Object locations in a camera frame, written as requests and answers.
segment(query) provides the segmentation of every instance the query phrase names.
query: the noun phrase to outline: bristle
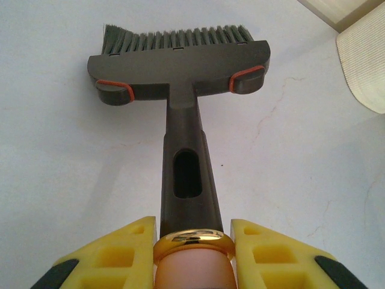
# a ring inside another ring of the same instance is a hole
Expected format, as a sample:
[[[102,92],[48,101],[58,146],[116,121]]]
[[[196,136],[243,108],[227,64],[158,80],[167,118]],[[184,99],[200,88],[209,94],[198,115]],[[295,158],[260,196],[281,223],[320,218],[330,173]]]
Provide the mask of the bristle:
[[[162,48],[177,48],[198,45],[218,45],[253,41],[247,29],[240,25],[218,26],[217,28],[195,28],[163,33],[136,34],[115,25],[105,28],[102,53],[146,51]]]

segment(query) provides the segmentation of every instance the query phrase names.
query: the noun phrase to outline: orange rubber band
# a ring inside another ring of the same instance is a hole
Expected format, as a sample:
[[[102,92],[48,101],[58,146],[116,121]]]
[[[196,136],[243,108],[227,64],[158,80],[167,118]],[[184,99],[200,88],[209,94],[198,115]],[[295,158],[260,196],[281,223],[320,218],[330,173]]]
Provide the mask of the orange rubber band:
[[[109,81],[109,80],[98,80],[96,83],[104,84],[104,85],[112,85],[112,86],[118,86],[118,87],[124,87],[128,91],[128,95],[130,96],[130,102],[133,102],[135,100],[135,95],[132,87],[126,83],[123,82],[117,82],[117,81]]]
[[[242,71],[234,73],[233,76],[230,77],[230,82],[229,82],[229,90],[230,90],[230,92],[235,93],[234,92],[234,81],[235,81],[235,78],[240,77],[240,76],[245,75],[245,74],[248,74],[248,73],[252,73],[252,72],[260,70],[260,69],[265,69],[265,68],[262,65],[257,65],[255,67],[252,67],[252,68],[249,68],[249,69],[242,70]]]

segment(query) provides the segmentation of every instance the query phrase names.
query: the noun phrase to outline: plastic tool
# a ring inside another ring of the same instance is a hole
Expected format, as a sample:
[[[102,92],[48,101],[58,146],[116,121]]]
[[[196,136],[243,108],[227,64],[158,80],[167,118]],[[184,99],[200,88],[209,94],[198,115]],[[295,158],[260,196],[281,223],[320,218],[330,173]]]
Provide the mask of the plastic tool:
[[[108,25],[88,72],[108,105],[167,100],[161,231],[145,217],[59,259],[33,289],[355,288],[328,253],[245,220],[223,232],[197,97],[259,90],[270,47],[243,26],[135,34]],[[153,265],[157,265],[153,281]]]

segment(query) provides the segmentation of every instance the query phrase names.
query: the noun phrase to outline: gold ring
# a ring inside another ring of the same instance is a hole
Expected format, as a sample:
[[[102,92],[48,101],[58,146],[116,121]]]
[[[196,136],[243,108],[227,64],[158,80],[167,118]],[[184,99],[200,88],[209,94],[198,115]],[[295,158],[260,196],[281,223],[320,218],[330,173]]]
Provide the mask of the gold ring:
[[[233,240],[226,234],[211,229],[193,229],[168,234],[154,245],[154,263],[167,255],[185,249],[213,249],[225,253],[229,259],[235,256]]]

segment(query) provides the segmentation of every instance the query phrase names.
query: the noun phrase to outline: handle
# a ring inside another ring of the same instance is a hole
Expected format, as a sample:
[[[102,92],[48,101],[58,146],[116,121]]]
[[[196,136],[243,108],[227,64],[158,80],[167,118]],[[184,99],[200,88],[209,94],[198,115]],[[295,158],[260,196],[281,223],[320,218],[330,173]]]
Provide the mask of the handle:
[[[164,136],[160,237],[187,229],[223,232],[197,97],[171,85]]]

